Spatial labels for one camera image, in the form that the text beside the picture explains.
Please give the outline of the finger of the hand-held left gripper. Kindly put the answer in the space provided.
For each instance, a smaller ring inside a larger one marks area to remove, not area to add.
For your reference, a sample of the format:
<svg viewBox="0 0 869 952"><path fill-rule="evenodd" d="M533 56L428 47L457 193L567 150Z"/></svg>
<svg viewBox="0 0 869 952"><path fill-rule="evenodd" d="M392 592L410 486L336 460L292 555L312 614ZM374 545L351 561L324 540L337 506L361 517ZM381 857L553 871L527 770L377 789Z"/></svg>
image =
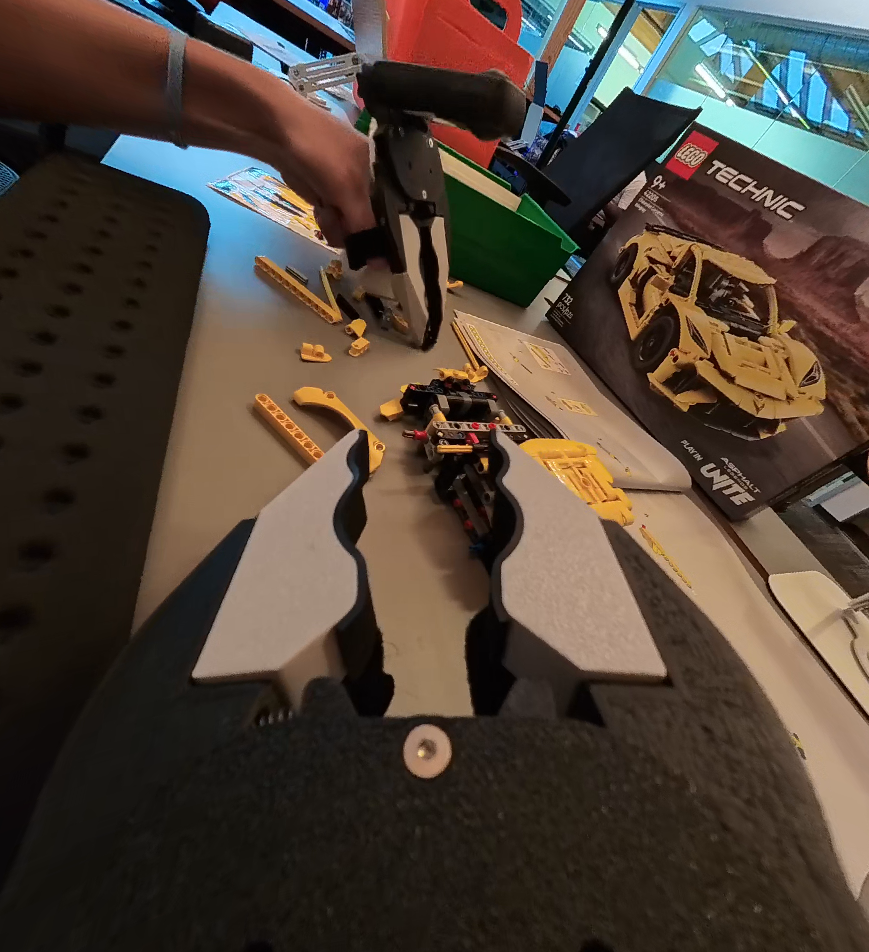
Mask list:
<svg viewBox="0 0 869 952"><path fill-rule="evenodd" d="M393 288L413 345L423 349L428 332L429 306L421 232L408 215L398 216L397 234L401 239L404 265L393 271Z"/></svg>
<svg viewBox="0 0 869 952"><path fill-rule="evenodd" d="M426 349L432 349L440 335L447 306L449 265L445 220L433 214L426 223Z"/></svg>

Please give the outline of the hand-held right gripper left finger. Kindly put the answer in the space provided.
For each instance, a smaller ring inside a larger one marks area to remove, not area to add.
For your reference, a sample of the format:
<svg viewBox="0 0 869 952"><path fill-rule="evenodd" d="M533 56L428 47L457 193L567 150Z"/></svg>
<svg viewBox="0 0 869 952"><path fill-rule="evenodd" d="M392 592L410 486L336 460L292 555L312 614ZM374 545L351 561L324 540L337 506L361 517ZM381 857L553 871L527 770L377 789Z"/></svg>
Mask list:
<svg viewBox="0 0 869 952"><path fill-rule="evenodd" d="M354 430L260 510L194 682L269 682L298 708L312 679L362 678L372 657L369 580L357 548L368 476L368 435Z"/></svg>

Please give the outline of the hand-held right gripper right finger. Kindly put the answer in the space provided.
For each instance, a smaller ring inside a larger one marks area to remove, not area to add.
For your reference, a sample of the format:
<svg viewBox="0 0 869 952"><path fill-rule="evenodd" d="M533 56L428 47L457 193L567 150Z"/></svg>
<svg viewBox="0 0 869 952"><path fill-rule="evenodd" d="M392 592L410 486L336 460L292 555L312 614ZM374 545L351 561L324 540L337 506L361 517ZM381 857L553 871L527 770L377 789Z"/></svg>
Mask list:
<svg viewBox="0 0 869 952"><path fill-rule="evenodd" d="M655 685L666 664L607 536L631 503L595 449L564 439L490 437L495 484L490 605L502 666L547 688L567 715L591 683Z"/></svg>

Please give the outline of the colourful printed leaflet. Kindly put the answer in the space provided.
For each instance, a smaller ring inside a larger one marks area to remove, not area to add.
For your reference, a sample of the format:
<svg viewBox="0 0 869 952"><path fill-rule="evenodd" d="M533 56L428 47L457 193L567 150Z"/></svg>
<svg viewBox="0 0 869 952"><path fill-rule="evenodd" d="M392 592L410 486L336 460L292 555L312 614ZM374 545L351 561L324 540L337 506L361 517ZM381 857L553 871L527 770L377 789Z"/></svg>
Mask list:
<svg viewBox="0 0 869 952"><path fill-rule="evenodd" d="M241 207L249 208L323 248L338 251L326 240L314 216L313 206L288 187L277 173L249 167L209 182L207 186Z"/></svg>

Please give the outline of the person's left forearm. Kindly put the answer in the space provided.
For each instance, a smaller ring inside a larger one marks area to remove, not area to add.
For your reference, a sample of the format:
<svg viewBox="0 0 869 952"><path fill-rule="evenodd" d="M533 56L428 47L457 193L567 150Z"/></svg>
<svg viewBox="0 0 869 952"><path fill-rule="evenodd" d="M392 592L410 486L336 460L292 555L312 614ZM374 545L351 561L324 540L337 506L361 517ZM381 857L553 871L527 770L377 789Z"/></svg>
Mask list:
<svg viewBox="0 0 869 952"><path fill-rule="evenodd" d="M168 33L108 2L0 2L0 117L168 141ZM188 39L182 135L263 157L293 102L271 74Z"/></svg>

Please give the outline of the green storage bin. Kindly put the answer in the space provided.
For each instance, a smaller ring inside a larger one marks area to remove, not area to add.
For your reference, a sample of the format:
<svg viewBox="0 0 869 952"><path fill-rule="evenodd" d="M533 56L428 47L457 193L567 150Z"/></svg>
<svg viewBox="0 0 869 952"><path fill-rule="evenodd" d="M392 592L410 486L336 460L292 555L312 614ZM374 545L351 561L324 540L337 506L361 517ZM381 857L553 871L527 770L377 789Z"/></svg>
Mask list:
<svg viewBox="0 0 869 952"><path fill-rule="evenodd" d="M537 203L521 197L512 211L449 180L452 256L449 279L521 306L533 302L575 249Z"/></svg>

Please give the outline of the white paper stack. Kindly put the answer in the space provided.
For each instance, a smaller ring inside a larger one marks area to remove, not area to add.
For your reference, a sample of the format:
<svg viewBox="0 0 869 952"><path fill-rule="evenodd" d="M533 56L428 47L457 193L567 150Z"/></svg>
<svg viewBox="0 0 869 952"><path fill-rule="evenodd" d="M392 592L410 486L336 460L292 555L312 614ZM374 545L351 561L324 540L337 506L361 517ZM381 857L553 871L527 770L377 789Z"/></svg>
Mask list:
<svg viewBox="0 0 869 952"><path fill-rule="evenodd" d="M471 165L463 156L455 154L443 144L438 144L438 149L446 179L464 184L502 207L518 210L521 197L511 191L507 182L479 166Z"/></svg>

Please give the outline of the scattered yellow toy pieces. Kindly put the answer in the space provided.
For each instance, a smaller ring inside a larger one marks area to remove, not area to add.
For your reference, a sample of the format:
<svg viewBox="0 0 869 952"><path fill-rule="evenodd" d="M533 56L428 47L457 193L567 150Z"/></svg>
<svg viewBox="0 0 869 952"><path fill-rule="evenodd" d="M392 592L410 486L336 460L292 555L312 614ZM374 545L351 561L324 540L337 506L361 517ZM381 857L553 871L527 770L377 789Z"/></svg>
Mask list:
<svg viewBox="0 0 869 952"><path fill-rule="evenodd" d="M331 278L339 278L341 276L341 263L339 261L335 260L331 263L329 268L321 268L319 271L325 298L320 298L314 292L310 292L308 287L289 273L287 269L276 265L274 261L266 256L255 257L254 266L263 276L270 279L282 290L288 292L293 298L303 303L330 325L337 326L342 323L343 313L334 296L330 282ZM359 356L368 351L369 341L366 337L367 325L363 319L355 318L350 321L345 327L345 333L351 339L348 348L348 354L350 356ZM441 368L439 374L444 383L462 382L477 384L487 377L488 370L484 365L479 363L475 357L470 356L462 370ZM384 458L386 450L385 444L367 428L335 392L319 387L301 387L293 394L292 400L301 408L317 408L331 411L348 423L352 429L364 431L368 439L369 473L374 473L378 470Z"/></svg>

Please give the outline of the long yellow holed beam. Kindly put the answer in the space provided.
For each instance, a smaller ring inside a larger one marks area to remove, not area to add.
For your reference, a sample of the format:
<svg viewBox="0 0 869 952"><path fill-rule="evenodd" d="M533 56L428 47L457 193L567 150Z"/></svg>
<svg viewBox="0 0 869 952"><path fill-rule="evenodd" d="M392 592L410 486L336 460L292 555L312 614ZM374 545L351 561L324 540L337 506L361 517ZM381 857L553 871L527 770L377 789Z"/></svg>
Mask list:
<svg viewBox="0 0 869 952"><path fill-rule="evenodd" d="M300 460L310 466L324 456L309 435L265 393L254 396L252 410L282 443L290 448Z"/></svg>

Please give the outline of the black pole floor lamp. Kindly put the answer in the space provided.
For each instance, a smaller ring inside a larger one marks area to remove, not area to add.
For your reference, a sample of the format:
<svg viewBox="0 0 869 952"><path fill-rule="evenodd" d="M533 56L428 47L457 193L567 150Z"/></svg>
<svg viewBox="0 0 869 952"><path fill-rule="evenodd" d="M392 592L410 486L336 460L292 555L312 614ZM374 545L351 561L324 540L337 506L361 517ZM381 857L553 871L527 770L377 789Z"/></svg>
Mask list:
<svg viewBox="0 0 869 952"><path fill-rule="evenodd" d="M549 66L554 66L557 58L569 37L572 28L582 10L583 2L566 2L562 14L557 19L550 36L550 42L545 47L543 58ZM571 118L577 112L587 93L593 92L605 75L609 63L618 54L619 48L631 31L635 16L641 11L642 5L636 1L622 2L618 12L614 15L607 31L606 38L602 39L595 53L588 61L582 78L574 90L568 105L562 110L559 121L551 135L547 138L547 146L536 162L536 168L542 171L552 160Z"/></svg>

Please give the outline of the yellow toy car model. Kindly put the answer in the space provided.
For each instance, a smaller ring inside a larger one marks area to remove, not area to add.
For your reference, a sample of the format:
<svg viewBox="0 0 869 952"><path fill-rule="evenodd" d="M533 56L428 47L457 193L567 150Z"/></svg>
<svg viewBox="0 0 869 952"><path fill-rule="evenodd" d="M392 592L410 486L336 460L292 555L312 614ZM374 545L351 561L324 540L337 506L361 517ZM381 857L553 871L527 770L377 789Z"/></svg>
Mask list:
<svg viewBox="0 0 869 952"><path fill-rule="evenodd" d="M631 500L607 470L605 452L574 440L534 437L501 410L496 394L477 389L486 375L468 365L428 384L407 384L399 397L379 407L387 421L418 423L402 435L426 457L435 493L457 515L470 552L489 567L499 551L493 529L499 462L489 444L495 432L521 446L601 519L622 527L633 524Z"/></svg>

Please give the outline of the black office chair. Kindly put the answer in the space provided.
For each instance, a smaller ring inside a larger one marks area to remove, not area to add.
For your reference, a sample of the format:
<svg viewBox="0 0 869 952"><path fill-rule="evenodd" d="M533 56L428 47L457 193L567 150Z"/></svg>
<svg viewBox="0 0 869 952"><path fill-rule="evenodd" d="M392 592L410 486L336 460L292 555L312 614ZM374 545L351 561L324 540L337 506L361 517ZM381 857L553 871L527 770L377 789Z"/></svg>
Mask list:
<svg viewBox="0 0 869 952"><path fill-rule="evenodd" d="M542 170L504 146L498 146L493 158L523 178L523 193L589 255L600 240L591 229L594 217L674 146L700 114L700 109L623 89Z"/></svg>

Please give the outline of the blue wristband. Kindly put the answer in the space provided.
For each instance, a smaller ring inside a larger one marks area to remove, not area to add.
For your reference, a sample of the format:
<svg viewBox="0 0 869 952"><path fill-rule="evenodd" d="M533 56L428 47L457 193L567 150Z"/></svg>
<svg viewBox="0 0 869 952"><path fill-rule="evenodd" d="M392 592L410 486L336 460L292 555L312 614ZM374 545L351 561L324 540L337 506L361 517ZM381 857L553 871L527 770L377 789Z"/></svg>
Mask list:
<svg viewBox="0 0 869 952"><path fill-rule="evenodd" d="M179 149L189 149L182 135L183 79L186 65L188 35L180 30L168 33L168 55L165 82L166 134L168 140Z"/></svg>

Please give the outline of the dark perforated pad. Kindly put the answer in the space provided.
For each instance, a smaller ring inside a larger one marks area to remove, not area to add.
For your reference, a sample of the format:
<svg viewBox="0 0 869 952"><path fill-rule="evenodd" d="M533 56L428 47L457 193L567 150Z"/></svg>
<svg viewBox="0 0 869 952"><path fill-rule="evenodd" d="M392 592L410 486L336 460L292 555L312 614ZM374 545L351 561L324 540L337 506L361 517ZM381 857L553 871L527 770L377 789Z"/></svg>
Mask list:
<svg viewBox="0 0 869 952"><path fill-rule="evenodd" d="M0 199L0 891L130 638L209 232L70 154Z"/></svg>

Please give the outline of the dark toy box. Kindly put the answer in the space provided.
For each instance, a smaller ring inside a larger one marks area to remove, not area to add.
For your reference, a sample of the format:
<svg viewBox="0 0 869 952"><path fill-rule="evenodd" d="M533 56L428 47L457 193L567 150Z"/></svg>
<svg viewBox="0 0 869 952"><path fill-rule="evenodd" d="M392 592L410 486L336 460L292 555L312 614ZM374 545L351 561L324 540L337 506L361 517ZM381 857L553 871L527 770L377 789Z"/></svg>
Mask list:
<svg viewBox="0 0 869 952"><path fill-rule="evenodd" d="M869 207L703 125L547 320L732 522L869 447Z"/></svg>

